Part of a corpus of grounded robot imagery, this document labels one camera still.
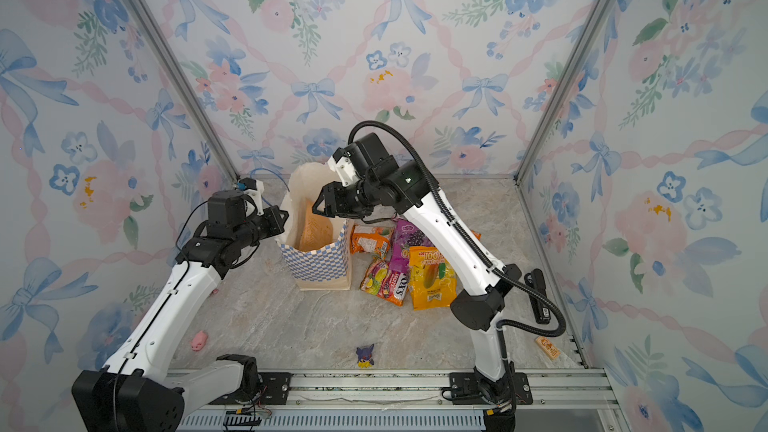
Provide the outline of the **blue checkered paper bag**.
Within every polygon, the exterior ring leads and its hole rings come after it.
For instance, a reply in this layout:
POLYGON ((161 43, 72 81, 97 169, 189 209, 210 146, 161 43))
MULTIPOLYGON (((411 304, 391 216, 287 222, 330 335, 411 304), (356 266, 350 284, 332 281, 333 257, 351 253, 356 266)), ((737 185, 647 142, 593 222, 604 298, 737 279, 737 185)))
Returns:
POLYGON ((337 175, 324 164, 303 164, 291 174, 288 191, 279 205, 289 217, 285 231, 275 241, 302 291, 351 287, 352 223, 313 212, 322 188, 336 180, 337 175))

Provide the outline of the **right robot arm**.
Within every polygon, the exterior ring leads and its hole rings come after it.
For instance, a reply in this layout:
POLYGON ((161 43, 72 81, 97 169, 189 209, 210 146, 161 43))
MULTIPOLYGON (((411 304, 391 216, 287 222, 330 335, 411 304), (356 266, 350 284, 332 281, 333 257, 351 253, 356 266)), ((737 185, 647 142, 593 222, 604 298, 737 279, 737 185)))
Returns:
POLYGON ((387 157, 373 165, 364 161, 355 164, 340 156, 330 158, 326 166, 338 179, 322 187, 312 211, 329 218, 362 219, 382 205, 395 209, 423 232, 453 267, 463 286, 450 308, 471 331, 477 395, 496 406, 513 404, 514 368, 508 358, 504 329, 514 327, 557 337, 564 332, 564 319, 557 307, 540 291, 507 274, 508 268, 453 214, 445 194, 421 163, 410 161, 400 166, 393 157, 387 157), (558 326, 544 330, 505 319, 505 296, 513 288, 544 304, 557 317, 558 326))

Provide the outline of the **yellow mango candy bag front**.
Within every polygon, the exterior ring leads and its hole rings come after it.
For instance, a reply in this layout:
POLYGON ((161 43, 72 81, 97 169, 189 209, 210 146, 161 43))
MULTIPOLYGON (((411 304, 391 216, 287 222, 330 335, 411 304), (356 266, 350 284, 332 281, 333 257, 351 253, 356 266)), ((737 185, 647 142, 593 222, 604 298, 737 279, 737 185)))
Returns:
POLYGON ((411 247, 409 268, 409 286, 415 311, 450 306, 457 296, 457 277, 437 248, 411 247))

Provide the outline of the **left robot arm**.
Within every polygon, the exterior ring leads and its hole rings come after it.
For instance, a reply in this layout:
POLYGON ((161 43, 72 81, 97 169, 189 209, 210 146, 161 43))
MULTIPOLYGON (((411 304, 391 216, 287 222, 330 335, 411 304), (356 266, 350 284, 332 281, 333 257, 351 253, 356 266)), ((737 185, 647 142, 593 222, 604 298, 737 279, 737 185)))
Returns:
POLYGON ((244 250, 283 233, 288 212, 211 206, 181 247, 171 275, 139 325, 97 371, 76 378, 72 396, 89 431, 174 431, 191 413, 226 396, 251 405, 266 387, 257 361, 225 354, 172 379, 169 367, 195 315, 244 250))

